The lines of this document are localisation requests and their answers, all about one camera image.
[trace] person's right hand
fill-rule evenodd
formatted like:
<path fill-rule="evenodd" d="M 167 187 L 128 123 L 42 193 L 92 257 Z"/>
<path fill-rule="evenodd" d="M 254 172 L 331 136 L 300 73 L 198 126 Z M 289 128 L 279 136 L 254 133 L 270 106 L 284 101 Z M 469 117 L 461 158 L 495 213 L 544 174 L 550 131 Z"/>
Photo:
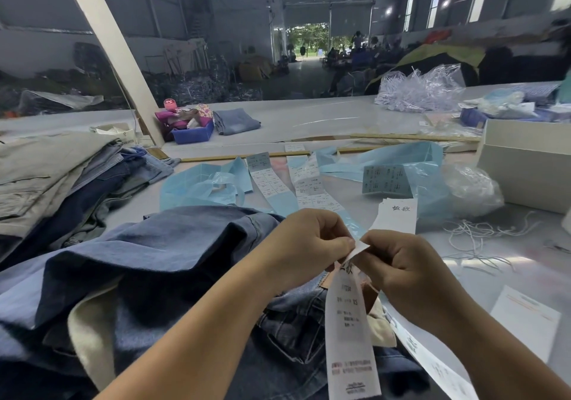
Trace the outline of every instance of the person's right hand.
<path fill-rule="evenodd" d="M 371 230 L 361 240 L 371 247 L 353 263 L 418 327 L 440 337 L 463 322 L 476 305 L 422 237 Z"/>

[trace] small white box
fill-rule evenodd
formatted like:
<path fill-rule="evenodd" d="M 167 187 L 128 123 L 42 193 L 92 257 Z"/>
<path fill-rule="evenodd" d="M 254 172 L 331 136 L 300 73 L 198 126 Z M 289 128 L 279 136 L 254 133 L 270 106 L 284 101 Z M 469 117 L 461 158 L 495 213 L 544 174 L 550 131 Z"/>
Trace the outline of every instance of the small white box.
<path fill-rule="evenodd" d="M 489 119 L 476 161 L 508 203 L 559 214 L 571 207 L 571 124 Z"/>
<path fill-rule="evenodd" d="M 103 124 L 89 128 L 91 132 L 103 135 L 116 135 L 125 147 L 132 147 L 137 144 L 137 137 L 134 129 L 131 129 L 128 123 L 112 123 Z"/>

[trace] hand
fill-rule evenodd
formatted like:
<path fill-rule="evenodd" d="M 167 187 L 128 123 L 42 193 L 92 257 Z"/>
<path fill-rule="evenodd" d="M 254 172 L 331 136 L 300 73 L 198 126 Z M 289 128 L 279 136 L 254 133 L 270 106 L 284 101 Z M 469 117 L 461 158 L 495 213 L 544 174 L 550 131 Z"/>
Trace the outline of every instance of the hand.
<path fill-rule="evenodd" d="M 264 271 L 279 294 L 315 278 L 354 247 L 339 215 L 302 209 L 288 216 L 247 258 Z"/>
<path fill-rule="evenodd" d="M 422 237 L 372 230 L 361 240 L 371 247 L 353 263 L 413 324 L 441 337 L 476 304 Z"/>

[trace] plastic bag of white strings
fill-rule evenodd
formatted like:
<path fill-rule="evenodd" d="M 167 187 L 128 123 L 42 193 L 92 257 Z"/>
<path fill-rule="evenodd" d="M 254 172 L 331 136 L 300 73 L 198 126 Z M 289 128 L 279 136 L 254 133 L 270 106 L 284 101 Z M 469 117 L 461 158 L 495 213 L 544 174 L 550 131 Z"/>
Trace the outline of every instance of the plastic bag of white strings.
<path fill-rule="evenodd" d="M 440 170 L 450 188 L 454 217 L 487 215 L 505 204 L 500 186 L 484 170 L 462 164 L 443 164 Z"/>

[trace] person's left hand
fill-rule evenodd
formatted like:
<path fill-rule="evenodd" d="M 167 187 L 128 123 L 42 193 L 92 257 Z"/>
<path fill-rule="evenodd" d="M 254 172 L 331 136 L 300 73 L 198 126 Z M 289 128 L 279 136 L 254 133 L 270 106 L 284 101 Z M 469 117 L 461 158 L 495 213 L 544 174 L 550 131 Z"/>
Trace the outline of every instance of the person's left hand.
<path fill-rule="evenodd" d="M 315 278 L 354 247 L 339 215 L 302 209 L 288 216 L 246 259 L 263 270 L 279 294 Z"/>

